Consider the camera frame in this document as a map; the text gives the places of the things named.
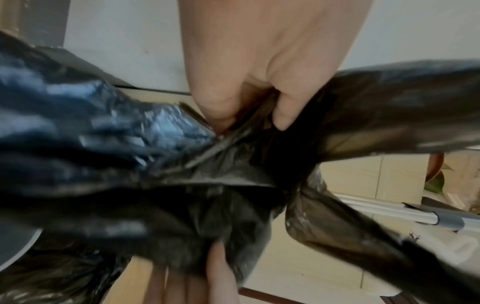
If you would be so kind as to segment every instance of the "tied plastic bag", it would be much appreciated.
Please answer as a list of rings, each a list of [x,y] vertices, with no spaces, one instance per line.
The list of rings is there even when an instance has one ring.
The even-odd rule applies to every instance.
[[[129,260],[44,234],[0,272],[0,303],[98,304]]]
[[[431,303],[477,303],[480,279],[439,261],[327,191],[318,164],[480,144],[480,63],[338,73],[284,132],[276,95],[220,138],[186,106],[144,104],[0,41],[1,216],[203,274],[222,239],[239,284],[286,207],[299,242]]]

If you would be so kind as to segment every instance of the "crumpled plastic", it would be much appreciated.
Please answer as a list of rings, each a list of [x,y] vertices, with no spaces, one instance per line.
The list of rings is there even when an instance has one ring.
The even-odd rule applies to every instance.
[[[221,239],[241,285],[286,208],[300,243],[430,303],[480,299],[478,278],[343,204],[319,171],[480,144],[479,61],[339,72],[286,131],[272,94],[216,137],[185,105],[138,102],[0,39],[0,216],[193,274]]]
[[[44,234],[0,272],[0,303],[97,304],[129,260]]]

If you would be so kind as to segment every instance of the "skin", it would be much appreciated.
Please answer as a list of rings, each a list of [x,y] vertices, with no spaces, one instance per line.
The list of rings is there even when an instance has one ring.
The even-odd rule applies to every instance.
[[[285,130],[334,75],[372,0],[178,0],[190,92],[218,133],[242,108],[280,91],[273,111]],[[144,304],[239,304],[222,243],[206,280],[154,269]]]

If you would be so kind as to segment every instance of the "human hand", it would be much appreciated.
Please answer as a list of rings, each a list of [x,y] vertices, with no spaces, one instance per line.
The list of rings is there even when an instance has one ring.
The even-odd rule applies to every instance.
[[[372,0],[178,0],[193,99],[221,132],[238,111],[280,91],[285,130],[347,55]]]
[[[221,242],[212,245],[206,262],[207,280],[154,268],[143,304],[240,304],[237,283],[225,260]]]

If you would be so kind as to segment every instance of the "white wall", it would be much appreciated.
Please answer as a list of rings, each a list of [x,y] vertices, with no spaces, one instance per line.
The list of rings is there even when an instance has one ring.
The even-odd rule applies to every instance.
[[[71,0],[65,48],[137,87],[188,91],[176,0]],[[479,57],[479,0],[377,0],[342,67]]]

